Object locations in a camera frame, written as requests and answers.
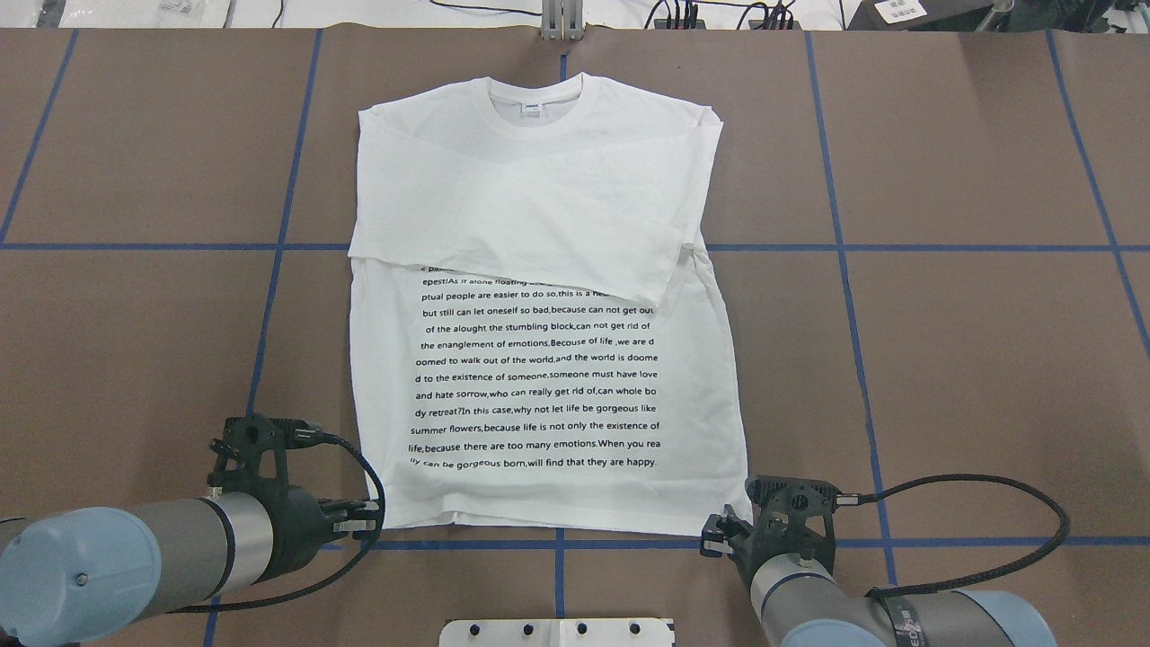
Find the metal bracket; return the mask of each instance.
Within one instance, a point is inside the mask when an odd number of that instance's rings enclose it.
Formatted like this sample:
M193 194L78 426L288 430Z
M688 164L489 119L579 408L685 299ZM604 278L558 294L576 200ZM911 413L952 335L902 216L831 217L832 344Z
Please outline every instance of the metal bracket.
M581 40L583 0L543 0L543 39Z
M675 622L665 618L452 621L439 647L674 647Z

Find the brown table surface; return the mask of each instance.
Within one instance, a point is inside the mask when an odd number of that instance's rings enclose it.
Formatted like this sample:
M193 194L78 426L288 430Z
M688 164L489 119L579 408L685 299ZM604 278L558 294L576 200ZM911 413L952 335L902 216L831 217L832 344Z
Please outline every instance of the brown table surface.
M251 408L354 439L355 111L585 70L726 121L704 233L752 472L1028 482L1072 538L983 587L1026 596L1063 646L1150 644L1150 82L1098 74L1147 69L1147 37L7 30L0 60L5 511L199 495L207 441ZM363 492L337 450L293 461L316 494ZM1055 529L983 485L837 522L852 594L996 565ZM734 567L690 538L384 537L307 601L99 644L435 645L451 618L631 615L673 617L685 647L765 644Z

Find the white label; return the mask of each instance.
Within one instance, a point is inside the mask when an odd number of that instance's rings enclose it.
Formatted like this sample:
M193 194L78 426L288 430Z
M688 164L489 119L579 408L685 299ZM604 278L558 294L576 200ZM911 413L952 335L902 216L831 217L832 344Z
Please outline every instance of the white label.
M887 24L913 21L927 15L927 10L922 8L919 0L885 0L885 2L875 2L874 8L879 10L879 15L887 21Z
M190 16L195 10L195 5L198 3L199 0L161 0L160 10Z

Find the blue tape line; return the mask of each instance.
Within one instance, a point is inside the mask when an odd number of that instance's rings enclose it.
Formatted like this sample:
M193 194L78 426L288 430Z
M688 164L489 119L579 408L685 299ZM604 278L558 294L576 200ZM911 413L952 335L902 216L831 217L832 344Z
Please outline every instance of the blue tape line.
M315 30L315 43L312 46L312 66L307 72L307 87L304 90L304 107L299 113L299 129L296 132L296 151L291 160L291 174L288 176L288 192L284 195L283 215L279 218L279 237L276 239L276 257L271 262L271 279L268 280L268 298L263 303L263 321L260 323L260 341L255 348L255 365L252 369L252 386L247 392L247 415L255 408L255 392L260 387L263 373L263 356L268 346L268 328L271 323L271 306L276 298L279 283L279 267L283 263L284 247L288 239L288 225L291 222L291 207L296 197L296 179L299 177L299 160L304 153L304 136L307 133L307 115L312 107L312 90L315 87L315 70L320 62L320 46L323 44L323 30Z
M854 373L859 391L862 394L862 409L866 415L866 436L871 445L871 475L874 479L874 491L882 492L882 467L879 463L879 442L874 433L874 417L871 411L871 390L866 382L866 365L862 363L862 345L859 341L858 319L854 315L854 294L851 291L850 268L846 264L846 246L843 239L843 223L838 213L838 193L835 191L835 174L830 165L830 144L827 140L827 123L822 114L822 97L819 92L819 72L814 60L814 40L810 31L804 31L806 39L806 61L811 71L811 92L814 99L814 117L819 125L819 145L822 147L822 169L827 179L827 198L830 201L830 221L835 228L835 245L838 252L838 274L843 282L843 296L846 300L846 321L851 331L851 348L854 352ZM885 502L880 501L879 530L883 540L890 539L890 524L887 519ZM898 573L895 569L895 552L883 548L887 557L887 580L891 586L898 586Z
M836 245L816 242L750 242L750 244L711 244L707 242L707 251L712 252L833 252L838 249Z
M846 242L848 252L1043 252L1043 253L1111 253L1112 245L946 245L921 242L867 244ZM0 242L0 249L12 251L275 251L277 242ZM348 242L284 242L289 252L346 252ZM1118 245L1122 252L1150 252L1150 245ZM823 242L718 242L708 244L713 252L837 252L838 245Z
M891 539L837 539L844 550L895 549L895 548L1000 548L1042 546L1048 537L921 537ZM1150 536L1084 536L1070 537L1066 546L1089 547L1150 547ZM568 550L698 550L693 539L564 539L564 553ZM436 550L557 550L559 540L478 539L453 541L381 541L374 550L384 552L436 552ZM344 550L342 544L327 544L321 550Z
M565 544L566 533L564 529L555 529L555 617L567 617L567 603L564 593L567 588L565 571Z
M1086 144L1082 141L1082 133L1079 131L1078 120L1074 117L1074 107L1071 106L1070 93L1066 92L1066 80L1063 78L1063 66L1058 61L1058 48L1055 46L1055 33L1046 30L1046 48L1050 49L1050 62L1055 68L1055 79L1058 82L1058 93L1063 97L1063 107L1066 108L1066 120L1071 124L1071 133L1074 136L1074 145L1078 146L1079 156L1082 157L1082 168L1086 170L1086 178L1090 183L1090 192L1094 194L1094 203L1098 207L1098 215L1102 217L1102 225L1106 230L1106 239L1110 240L1110 248L1114 253L1114 264L1118 265L1118 274L1122 278L1122 287L1126 288L1126 299L1130 303L1130 313L1134 315L1134 325L1137 326L1138 336L1142 338L1142 351L1150 360L1150 334L1147 333L1145 319L1142 318L1142 308L1138 307L1138 299L1134 295L1134 285L1126 272L1126 262L1122 261L1122 253L1118 247L1118 237L1114 234L1114 226L1110 222L1110 214L1106 211L1106 202L1102 199L1102 191L1098 188L1098 179L1094 175L1094 165L1090 156L1086 152Z
M312 251L312 252L346 252L351 248L347 242L285 242L288 251Z
M424 541L381 541L373 550L554 550L555 540L514 540L514 539L476 539L476 540L424 540Z
M949 245L922 242L749 242L708 244L715 252L1110 252L1111 245Z
M212 599L212 606L215 607L220 603L220 596L216 595ZM215 626L220 619L220 614L212 611L208 614L208 622L204 625L204 647L212 647L212 642L215 640Z
M3 249L25 251L273 251L275 242L5 242Z
M56 94L60 93L60 85L64 80L64 71L68 70L68 62L71 61L71 54L76 49L77 38L79 38L79 30L74 29L71 38L68 39L68 48L64 49L64 57L60 61L60 69L56 70L56 79L52 83L52 92L48 93L48 100L44 103L44 111L40 113L40 122L36 124L36 132L32 134L32 145L29 146L28 155L24 157L24 165L20 169L16 187L12 192L12 199L8 201L8 210L3 215L3 224L0 224L0 242L3 242L5 238L8 237L8 228L12 226L12 218L16 215L20 194L24 192L24 180L28 179L29 171L32 170L32 160L36 159L36 151L40 147L40 137L44 136L44 129L48 124L48 115L52 114L52 106L55 105Z
M934 537L891 539L892 548L995 548L1042 546L1049 537ZM1150 537L1070 537L1065 546L1150 546Z

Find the wire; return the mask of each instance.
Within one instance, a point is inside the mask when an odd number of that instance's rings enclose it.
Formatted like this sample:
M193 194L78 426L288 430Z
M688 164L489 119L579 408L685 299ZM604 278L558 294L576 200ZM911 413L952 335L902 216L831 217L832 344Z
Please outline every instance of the wire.
M524 16L535 16L537 18L543 17L542 11L528 11L527 9L508 9L507 7L484 7L480 5L455 5L452 2L443 2L440 0L428 0L436 7L446 7L448 9L477 9L481 11L501 11L505 14L523 14Z
M659 5L667 7L667 22L668 23L670 22L670 5L667 2L667 0L658 0L658 2L656 2L654 6L651 7L651 13L647 14L647 22L643 23L643 29L647 29L649 26L651 26L651 21L654 18L654 13L659 10Z
M371 479L371 485L375 486L375 491L379 494L379 516L376 519L375 529L373 529L368 533L367 541L360 545L359 553L356 553L354 557L348 560L347 563L344 564L343 568L339 569L338 571L313 584L312 586L300 588L299 591L293 591L292 593L286 593L284 595L276 595L275 598L264 598L262 600L252 600L250 602L230 602L227 604L194 604L191 607L184 607L183 609L176 609L175 611L168 611L169 614L210 614L210 613L222 613L222 611L243 611L247 609L259 609L261 607L270 607L273 604L281 604L283 602L298 600L305 595L309 595L312 593L315 593L316 591L320 591L321 588L325 588L327 586L335 584L336 580L347 575L348 571L355 568L355 564L359 564L360 561L363 560L363 557L371 552L371 548L375 546L375 544L379 541L379 532L383 531L383 517L386 509L386 502L383 496L383 483L379 482L379 476L375 473L375 470L371 468L371 464L367 462L367 459L365 459L362 454L360 454L360 450L355 449L355 446L335 434L325 434L324 442L327 442L328 445L338 445L339 447L344 448L344 450L346 450L348 454L351 454L352 459L354 459L355 462L360 464L360 468L362 468L363 471L367 472L368 478Z
M795 29L795 14L790 11L791 5L797 0L791 0L789 3L783 5L782 0L774 7L770 7L770 13L765 16L766 20L759 24L759 26L753 29L761 30L787 30Z
M746 20L746 14L750 14L751 9L754 9L756 7L762 9L762 22L767 22L767 13L770 11L770 7L767 7L766 2L751 2L745 9L743 9L743 15L738 17L738 24L735 25L735 31L743 29L743 21Z
M921 593L937 593L940 591L960 588L964 586L971 586L991 579L1000 578L1003 576L1013 573L1015 571L1020 571L1029 567L1030 564L1034 564L1038 560L1042 560L1046 555L1050 555L1051 553L1053 553L1056 548L1058 548L1059 545L1063 544L1063 541L1066 540L1066 537L1070 536L1071 533L1071 518L1066 514L1066 511L1063 510L1061 506L1059 506L1057 502L1055 502L1053 499L1051 499L1043 492L1038 491L1037 488L1026 485L1022 482L1007 479L1006 477L995 477L989 475L938 475L934 477L923 477L921 479L914 479L913 482L906 482L905 484L895 486L890 490L885 490L876 494L862 495L859 498L857 504L862 506L865 503L876 503L879 501L882 501L883 499L887 499L888 496L896 495L900 492L905 492L914 487L923 486L927 484L951 483L951 482L980 482L989 484L999 484L1012 487L1014 490L1020 490L1029 494L1030 496L1037 499L1038 501L1045 503L1046 507L1049 507L1051 510L1055 511L1056 515L1058 515L1058 530L1055 532L1053 536L1051 536L1050 539L1045 541L1045 544L1040 546L1036 550L1027 554L1026 556L1019 560L1014 560L1009 564L1003 564L1002 567L981 571L974 575L942 580L942 581L915 584L910 586L896 586L892 588L872 588L866 594L867 598L894 598L896 595L918 595Z
M746 2L723 2L722 0L695 0L695 3L696 5L719 5L721 7L737 7L739 9L745 9L746 7L750 7L752 5L762 5L762 2L751 2L751 5L747 5Z

